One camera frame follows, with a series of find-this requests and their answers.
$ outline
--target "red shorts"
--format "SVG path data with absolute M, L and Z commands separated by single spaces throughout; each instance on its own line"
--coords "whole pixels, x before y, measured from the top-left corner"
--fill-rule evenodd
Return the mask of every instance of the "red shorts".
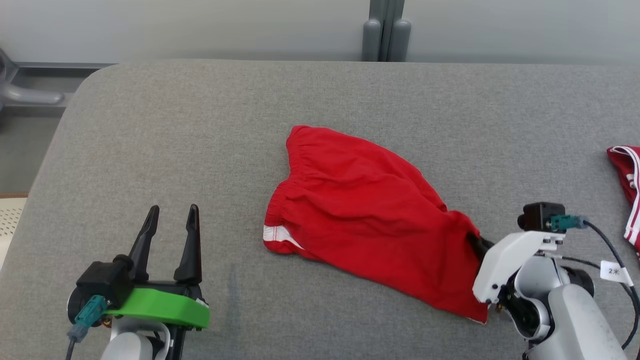
M 296 126 L 291 173 L 275 190 L 264 245 L 384 284 L 438 309 L 486 322 L 472 287 L 480 261 L 469 218 L 448 211 L 398 155 L 329 129 Z

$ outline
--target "label tag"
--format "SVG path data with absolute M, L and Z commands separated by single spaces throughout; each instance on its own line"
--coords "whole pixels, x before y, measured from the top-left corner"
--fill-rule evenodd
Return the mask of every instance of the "label tag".
M 613 261 L 602 260 L 600 262 L 600 277 L 609 281 L 622 282 L 629 286 L 634 285 L 627 268 L 621 268 L 620 264 Z

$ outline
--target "black cable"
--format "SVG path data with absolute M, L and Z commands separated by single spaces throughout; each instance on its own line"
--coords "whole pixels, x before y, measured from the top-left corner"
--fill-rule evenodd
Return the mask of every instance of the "black cable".
M 573 258 L 571 256 L 563 256 L 562 259 L 563 260 L 568 260 L 568 261 L 574 261 L 576 263 L 581 263 L 581 264 L 589 265 L 589 266 L 594 267 L 596 269 L 600 269 L 600 265 L 598 265 L 596 263 L 592 263 L 591 261 L 588 261 L 588 260 L 582 260 L 582 259 L 578 259 L 578 258 Z M 627 293 L 627 295 L 631 298 L 631 304 L 633 304 L 633 306 L 634 306 L 634 326 L 631 329 L 631 332 L 629 333 L 629 336 L 627 336 L 627 340 L 625 341 L 624 344 L 622 344 L 622 349 L 626 349 L 627 346 L 629 346 L 631 341 L 634 339 L 634 336 L 636 335 L 636 332 L 638 330 L 638 321 L 640 321 L 640 308 L 638 308 L 638 304 L 636 304 L 636 302 L 634 300 L 634 295 L 631 292 L 631 290 L 629 289 L 629 287 L 626 284 L 623 284 L 621 282 L 620 282 L 620 285 L 625 290 L 625 293 Z
M 67 357 L 65 358 L 66 360 L 71 360 L 71 355 L 74 353 L 75 345 L 76 345 L 76 339 L 71 338 L 71 340 L 69 340 L 69 347 L 67 348 Z
M 591 222 L 588 222 L 587 220 L 583 220 L 582 222 L 584 223 L 584 225 L 587 225 L 588 227 L 592 228 L 598 235 L 600 235 L 600 237 L 603 239 L 603 241 L 609 247 L 609 250 L 611 250 L 611 253 L 613 254 L 614 258 L 616 258 L 616 261 L 620 265 L 620 268 L 621 269 L 623 268 L 623 269 L 625 269 L 625 271 L 627 271 L 627 268 L 625 268 L 625 264 L 624 264 L 624 262 L 622 262 L 622 259 L 620 258 L 620 255 L 616 251 L 616 248 L 613 247 L 613 244 L 611 243 L 611 240 L 609 240 L 609 238 L 602 232 L 602 230 L 600 230 L 596 225 L 593 225 Z M 631 294 L 633 294 L 632 298 L 634 299 L 634 302 L 636 304 L 636 308 L 640 308 L 640 299 L 638 298 L 638 293 L 636 291 L 636 287 L 633 286 L 633 285 L 630 285 L 629 286 L 629 290 L 631 291 Z M 636 355 L 636 360 L 640 360 L 640 349 L 638 349 L 638 353 Z

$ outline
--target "cable connector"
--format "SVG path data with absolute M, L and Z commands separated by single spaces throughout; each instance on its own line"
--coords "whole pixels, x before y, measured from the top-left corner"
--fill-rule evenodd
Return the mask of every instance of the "cable connector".
M 69 340 L 75 340 L 76 343 L 82 342 L 89 328 L 102 318 L 102 315 L 107 311 L 107 307 L 104 297 L 100 295 L 92 296 L 74 319 L 76 323 L 67 333 Z
M 567 229 L 586 229 L 588 226 L 584 223 L 589 221 L 586 217 L 576 215 L 557 215 L 551 217 L 546 223 L 548 229 L 553 231 L 567 230 Z

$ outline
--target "gray table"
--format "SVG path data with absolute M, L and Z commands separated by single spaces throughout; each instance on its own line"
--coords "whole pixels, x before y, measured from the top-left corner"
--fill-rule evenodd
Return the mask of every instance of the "gray table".
M 188 334 L 184 359 L 519 359 L 525 344 L 506 315 L 479 325 L 268 252 L 262 224 L 287 177 L 289 130 L 326 126 L 397 152 L 492 240 L 517 230 L 524 204 L 562 202 L 610 234 L 640 280 L 605 155 L 640 143 L 638 99 L 631 68 L 181 60 L 98 71 L 60 122 L 0 272 L 0 357 L 61 359 L 74 281 L 128 252 L 153 204 L 148 269 L 170 279 L 193 202 L 212 316 Z M 612 259 L 589 231 L 571 232 L 561 252 Z M 595 282 L 624 340 L 631 303 Z M 74 359 L 98 358 L 107 341 L 94 329 Z

